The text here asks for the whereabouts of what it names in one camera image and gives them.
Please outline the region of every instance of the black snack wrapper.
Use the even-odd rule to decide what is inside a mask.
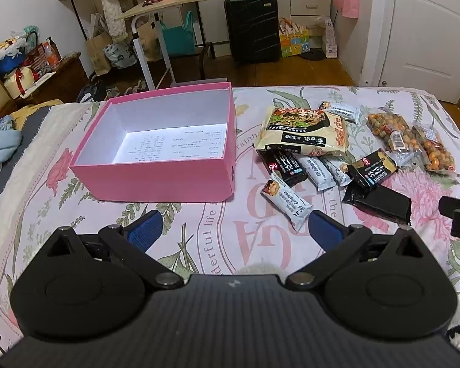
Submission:
[[[289,152],[281,150],[259,151],[268,172],[273,170],[279,173],[282,180],[289,186],[307,179],[307,173],[300,162]]]
[[[395,162],[381,148],[348,165],[349,175],[364,191],[374,189],[396,171]]]
[[[342,202],[394,223],[410,225],[411,222],[411,198],[383,185],[365,193],[358,184],[352,182]]]

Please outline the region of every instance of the barcode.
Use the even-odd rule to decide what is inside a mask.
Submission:
[[[402,139],[402,134],[398,131],[394,131],[390,135],[390,140],[392,140],[393,148],[395,150],[405,150],[406,144],[404,144],[404,140]]]

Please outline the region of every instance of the teal bag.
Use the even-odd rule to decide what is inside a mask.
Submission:
[[[192,11],[187,13],[185,26],[168,29],[163,22],[160,22],[160,24],[162,25],[165,46],[167,46],[170,57],[180,57],[196,53]]]

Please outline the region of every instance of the white table leg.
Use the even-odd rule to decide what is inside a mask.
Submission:
[[[136,55],[138,56],[138,60],[140,61],[141,70],[143,72],[143,76],[145,77],[145,81],[147,82],[147,87],[150,91],[155,90],[155,84],[153,83],[153,78],[150,73],[150,69],[148,68],[148,63],[145,58],[145,53],[143,51],[143,46],[141,45],[141,40],[138,37],[138,32],[136,30],[136,21],[138,18],[145,16],[138,15],[133,18],[133,22],[131,22],[131,30],[133,31],[133,44],[135,46]]]
[[[167,51],[167,45],[165,45],[164,34],[162,32],[162,25],[160,21],[157,21],[158,15],[155,15],[155,28],[157,30],[158,41],[160,42],[160,49],[162,50],[162,55],[164,56],[165,67],[170,71],[172,76],[172,81],[175,83],[174,71],[172,70],[172,65],[170,63],[169,51]]]

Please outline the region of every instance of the door frame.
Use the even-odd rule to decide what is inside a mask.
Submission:
[[[389,47],[395,0],[372,0],[368,44],[359,86],[380,87]]]

